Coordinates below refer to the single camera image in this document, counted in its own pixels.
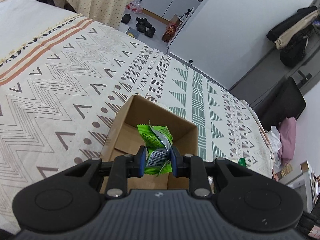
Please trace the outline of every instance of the bed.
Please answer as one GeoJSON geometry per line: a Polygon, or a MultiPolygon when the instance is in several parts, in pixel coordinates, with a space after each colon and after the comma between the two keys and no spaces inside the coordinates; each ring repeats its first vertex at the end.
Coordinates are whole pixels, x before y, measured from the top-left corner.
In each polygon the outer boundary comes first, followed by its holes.
{"type": "Polygon", "coordinates": [[[252,109],[195,70],[125,33],[34,0],[0,3],[0,214],[22,188],[100,155],[132,94],[195,123],[198,155],[272,177],[252,109]]]}

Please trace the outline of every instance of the black slipper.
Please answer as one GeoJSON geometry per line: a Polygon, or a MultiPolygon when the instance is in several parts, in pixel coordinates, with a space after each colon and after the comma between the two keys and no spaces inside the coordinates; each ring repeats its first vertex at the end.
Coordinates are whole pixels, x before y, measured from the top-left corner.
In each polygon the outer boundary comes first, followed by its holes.
{"type": "Polygon", "coordinates": [[[125,15],[122,17],[121,22],[127,24],[128,22],[130,22],[130,20],[131,20],[131,15],[130,15],[130,14],[125,14],[125,15]]]}
{"type": "Polygon", "coordinates": [[[145,27],[144,23],[137,23],[136,24],[137,31],[141,33],[145,33],[147,28],[145,27]]]}
{"type": "Polygon", "coordinates": [[[144,23],[145,27],[150,28],[152,25],[147,21],[147,18],[136,18],[138,23],[144,23]]]}
{"type": "Polygon", "coordinates": [[[155,34],[156,29],[154,27],[150,27],[149,30],[147,30],[144,35],[146,35],[149,38],[153,38],[153,35],[155,34]]]}

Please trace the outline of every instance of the folded clothes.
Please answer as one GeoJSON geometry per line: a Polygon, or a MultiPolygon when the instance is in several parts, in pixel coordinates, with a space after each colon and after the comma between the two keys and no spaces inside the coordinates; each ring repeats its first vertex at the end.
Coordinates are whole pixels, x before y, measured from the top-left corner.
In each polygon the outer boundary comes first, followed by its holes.
{"type": "Polygon", "coordinates": [[[296,14],[292,15],[291,17],[287,18],[283,22],[279,23],[277,26],[273,27],[268,32],[267,38],[270,41],[275,42],[282,33],[284,33],[286,30],[294,26],[302,18],[304,18],[305,16],[307,16],[308,14],[316,10],[317,10],[316,6],[299,9],[296,14]]]}
{"type": "Polygon", "coordinates": [[[284,33],[282,33],[278,39],[275,41],[277,49],[283,49],[291,38],[300,30],[305,29],[308,25],[310,25],[313,20],[315,20],[319,16],[319,11],[315,10],[307,16],[303,17],[300,21],[298,21],[295,25],[287,29],[284,33]]]}
{"type": "Polygon", "coordinates": [[[293,159],[296,145],[296,119],[294,117],[284,119],[279,127],[280,141],[282,147],[278,151],[281,164],[287,164],[293,159]]]}

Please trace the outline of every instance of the green snack wrapper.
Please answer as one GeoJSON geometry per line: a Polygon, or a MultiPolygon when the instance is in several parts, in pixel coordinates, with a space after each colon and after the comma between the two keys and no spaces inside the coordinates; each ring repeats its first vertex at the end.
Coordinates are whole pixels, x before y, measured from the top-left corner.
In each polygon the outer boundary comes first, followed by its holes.
{"type": "Polygon", "coordinates": [[[246,166],[247,166],[247,163],[246,163],[246,161],[245,161],[245,158],[239,159],[238,164],[239,164],[240,166],[243,166],[243,167],[246,167],[246,166]]]}
{"type": "Polygon", "coordinates": [[[172,135],[166,126],[137,125],[147,146],[145,174],[164,174],[172,171],[168,160],[172,135]]]}

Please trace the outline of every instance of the box on floor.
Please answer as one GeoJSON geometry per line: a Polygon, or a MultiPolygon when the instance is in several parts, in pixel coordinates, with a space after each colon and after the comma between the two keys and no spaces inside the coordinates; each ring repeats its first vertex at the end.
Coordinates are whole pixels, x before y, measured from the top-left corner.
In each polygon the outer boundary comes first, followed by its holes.
{"type": "MultiPolygon", "coordinates": [[[[137,125],[149,124],[167,126],[181,155],[198,153],[198,129],[195,124],[178,117],[172,112],[152,103],[139,95],[131,96],[122,106],[113,121],[107,140],[101,152],[104,162],[113,161],[124,154],[136,155],[141,145],[145,145],[137,125]]],[[[107,183],[105,178],[102,191],[107,183]]],[[[178,189],[189,188],[189,179],[175,178],[172,173],[156,175],[144,174],[142,178],[128,179],[130,189],[178,189]]]]}

